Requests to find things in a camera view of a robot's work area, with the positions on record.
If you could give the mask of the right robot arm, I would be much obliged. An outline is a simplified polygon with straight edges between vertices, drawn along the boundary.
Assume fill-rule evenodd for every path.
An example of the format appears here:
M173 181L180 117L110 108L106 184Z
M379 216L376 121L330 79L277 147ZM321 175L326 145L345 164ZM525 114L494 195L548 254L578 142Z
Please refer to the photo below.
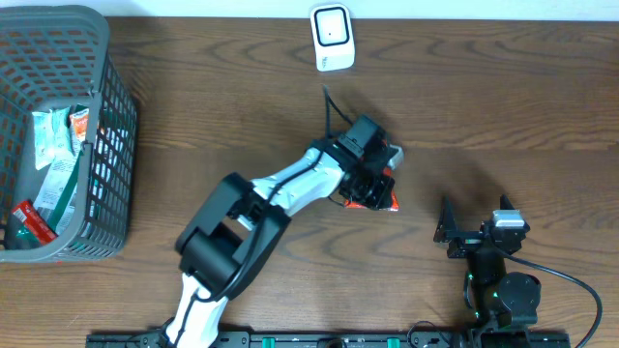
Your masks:
M529 347L529 326L538 322L541 283L533 275L511 272L505 259L521 249L530 226L509 199L477 230L458 227L454 208L444 198L433 240L448 246L450 259L464 259L467 274L463 297L476 322L453 333L452 347Z

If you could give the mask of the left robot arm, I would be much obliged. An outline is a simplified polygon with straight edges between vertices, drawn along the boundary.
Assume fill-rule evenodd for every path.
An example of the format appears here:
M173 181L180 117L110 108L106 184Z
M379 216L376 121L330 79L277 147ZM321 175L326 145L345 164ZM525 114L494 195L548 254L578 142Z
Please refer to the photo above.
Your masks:
M390 209L391 174L402 160L402 148L362 115L348 131L313 140L275 174L225 176L175 243L183 291L162 334L167 346L211 346L228 302L253 282L292 217L312 202L338 193L369 210Z

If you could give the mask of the light green snack packet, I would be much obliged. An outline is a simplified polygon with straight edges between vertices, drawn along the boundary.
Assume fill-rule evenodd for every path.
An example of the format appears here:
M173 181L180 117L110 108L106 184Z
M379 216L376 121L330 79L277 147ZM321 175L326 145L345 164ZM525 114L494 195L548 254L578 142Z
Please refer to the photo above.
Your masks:
M68 127L70 109L49 109L47 112L34 111L35 168L41 170L56 159L74 156L70 129Z

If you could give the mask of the small orange snack packet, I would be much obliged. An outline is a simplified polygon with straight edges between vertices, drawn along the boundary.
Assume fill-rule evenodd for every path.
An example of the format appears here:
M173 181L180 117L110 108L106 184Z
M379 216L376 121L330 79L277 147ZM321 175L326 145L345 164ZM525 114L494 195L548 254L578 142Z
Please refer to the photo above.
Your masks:
M71 140L74 153L77 155L86 140L90 109L83 105L77 105L70 114Z

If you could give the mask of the large red snack bag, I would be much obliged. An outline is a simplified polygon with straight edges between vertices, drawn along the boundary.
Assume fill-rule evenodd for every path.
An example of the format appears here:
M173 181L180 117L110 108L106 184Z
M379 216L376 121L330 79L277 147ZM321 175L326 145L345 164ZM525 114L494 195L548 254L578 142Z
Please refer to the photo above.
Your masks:
M373 153L363 157L358 171L339 191L344 198L346 209L367 209L373 211L392 211L399 209L394 191L395 179L387 166L390 158L389 144L386 140Z

